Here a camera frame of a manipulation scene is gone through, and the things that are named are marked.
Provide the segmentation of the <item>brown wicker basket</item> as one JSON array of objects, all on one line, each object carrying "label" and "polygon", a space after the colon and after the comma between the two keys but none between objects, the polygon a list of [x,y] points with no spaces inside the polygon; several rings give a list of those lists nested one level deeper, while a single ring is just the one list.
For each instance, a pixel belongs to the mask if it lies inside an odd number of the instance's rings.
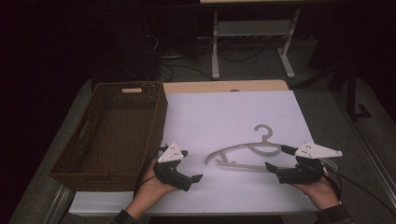
[{"label": "brown wicker basket", "polygon": [[163,140],[161,82],[98,84],[49,175],[74,191],[130,191]]}]

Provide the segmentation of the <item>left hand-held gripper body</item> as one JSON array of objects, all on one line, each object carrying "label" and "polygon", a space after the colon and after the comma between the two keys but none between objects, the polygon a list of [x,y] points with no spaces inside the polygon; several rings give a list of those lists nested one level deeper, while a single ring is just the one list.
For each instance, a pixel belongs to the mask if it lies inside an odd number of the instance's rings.
[{"label": "left hand-held gripper body", "polygon": [[154,174],[162,183],[188,191],[191,187],[191,178],[177,170],[184,158],[178,144],[172,143],[164,148],[157,159],[153,168]]}]

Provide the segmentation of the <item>white metal desk frame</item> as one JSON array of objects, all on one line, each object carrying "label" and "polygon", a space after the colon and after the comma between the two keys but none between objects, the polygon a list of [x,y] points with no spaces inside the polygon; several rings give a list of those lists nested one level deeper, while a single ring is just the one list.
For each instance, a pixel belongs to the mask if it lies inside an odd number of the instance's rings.
[{"label": "white metal desk frame", "polygon": [[214,12],[211,68],[212,78],[218,80],[219,75],[219,55],[218,38],[232,36],[285,36],[286,41],[282,48],[277,50],[280,61],[288,78],[295,78],[292,66],[288,59],[290,43],[297,26],[301,10],[296,8],[292,17],[288,20],[271,21],[219,21],[218,12]]}]

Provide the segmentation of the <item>white table mat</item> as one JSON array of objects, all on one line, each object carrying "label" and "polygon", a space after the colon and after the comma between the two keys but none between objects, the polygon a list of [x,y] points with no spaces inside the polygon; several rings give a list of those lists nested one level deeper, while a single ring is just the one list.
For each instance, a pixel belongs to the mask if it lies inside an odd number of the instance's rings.
[{"label": "white table mat", "polygon": [[[299,147],[312,139],[292,91],[169,93],[163,142],[177,143],[188,156],[177,169],[202,175],[190,190],[177,190],[148,210],[151,216],[291,214],[311,212],[314,205],[299,190],[281,184],[273,174],[218,166],[205,158],[219,149],[269,139]],[[263,165],[267,159],[248,149],[227,154],[229,161]]]}]

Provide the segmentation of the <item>person's right hand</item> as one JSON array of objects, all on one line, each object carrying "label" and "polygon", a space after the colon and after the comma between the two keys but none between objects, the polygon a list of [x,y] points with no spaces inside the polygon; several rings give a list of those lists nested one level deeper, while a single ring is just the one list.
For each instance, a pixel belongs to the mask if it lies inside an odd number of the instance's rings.
[{"label": "person's right hand", "polygon": [[336,193],[332,189],[332,185],[324,177],[316,183],[306,185],[292,184],[292,186],[306,195],[319,210],[328,209],[340,204]]}]

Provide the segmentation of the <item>grey plastic clothes hanger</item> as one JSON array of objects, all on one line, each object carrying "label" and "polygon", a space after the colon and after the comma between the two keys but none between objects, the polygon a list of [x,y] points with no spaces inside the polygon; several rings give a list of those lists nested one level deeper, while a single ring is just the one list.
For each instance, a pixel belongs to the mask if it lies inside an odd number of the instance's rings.
[{"label": "grey plastic clothes hanger", "polygon": [[208,164],[212,159],[216,159],[218,166],[241,169],[249,172],[263,172],[268,173],[265,165],[255,165],[255,164],[244,164],[237,163],[236,161],[229,161],[227,154],[232,151],[248,149],[256,155],[262,156],[264,158],[270,158],[278,156],[280,153],[284,153],[281,150],[282,144],[271,143],[269,139],[273,136],[273,130],[270,126],[266,124],[258,124],[255,126],[254,130],[265,129],[267,133],[262,136],[262,140],[257,143],[243,143],[239,145],[234,145],[230,147],[225,147],[210,153],[205,158],[205,164]]}]

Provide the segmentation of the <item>black metal stand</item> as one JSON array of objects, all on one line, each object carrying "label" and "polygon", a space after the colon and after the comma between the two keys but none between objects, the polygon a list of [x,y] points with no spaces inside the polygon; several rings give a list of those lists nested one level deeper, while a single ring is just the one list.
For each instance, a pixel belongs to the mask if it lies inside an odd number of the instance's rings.
[{"label": "black metal stand", "polygon": [[346,65],[346,112],[353,121],[370,118],[364,105],[356,104],[357,74],[352,63]]}]

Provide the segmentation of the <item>metal frame rail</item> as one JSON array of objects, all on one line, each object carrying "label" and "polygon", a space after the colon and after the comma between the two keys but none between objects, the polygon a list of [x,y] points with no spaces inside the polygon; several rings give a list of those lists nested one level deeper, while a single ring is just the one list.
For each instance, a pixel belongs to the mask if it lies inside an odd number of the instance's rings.
[{"label": "metal frame rail", "polygon": [[378,176],[384,191],[387,193],[389,200],[393,206],[396,207],[396,182],[393,180],[388,169],[376,153],[375,145],[370,142],[369,137],[364,133],[363,128],[359,124],[360,119],[371,119],[372,115],[362,104],[353,105],[353,111],[349,112],[347,110],[347,101],[343,100],[340,93],[333,93],[332,98],[337,104],[337,107],[342,111],[348,125],[357,136],[370,163],[374,166],[375,173]]},{"label": "metal frame rail", "polygon": [[43,221],[43,224],[60,224],[64,214],[67,212],[69,205],[73,201],[75,192],[65,186],[60,186],[49,211]]}]

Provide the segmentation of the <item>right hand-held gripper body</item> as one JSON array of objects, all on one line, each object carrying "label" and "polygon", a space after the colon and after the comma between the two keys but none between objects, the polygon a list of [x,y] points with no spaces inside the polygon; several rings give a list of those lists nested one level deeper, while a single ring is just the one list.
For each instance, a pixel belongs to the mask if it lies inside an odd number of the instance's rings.
[{"label": "right hand-held gripper body", "polygon": [[297,163],[293,168],[277,168],[276,176],[281,184],[311,184],[318,182],[324,175],[322,159],[343,156],[334,150],[313,143],[304,143],[293,156]]}]

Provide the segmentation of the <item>person's left hand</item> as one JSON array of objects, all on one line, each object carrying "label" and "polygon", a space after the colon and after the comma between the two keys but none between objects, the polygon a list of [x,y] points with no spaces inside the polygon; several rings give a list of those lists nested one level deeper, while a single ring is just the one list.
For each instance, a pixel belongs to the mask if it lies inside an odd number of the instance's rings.
[{"label": "person's left hand", "polygon": [[135,194],[133,200],[125,211],[134,219],[141,218],[147,210],[154,206],[166,194],[176,191],[177,188],[164,184],[154,174],[153,167],[156,160],[151,164],[144,174],[143,183]]}]

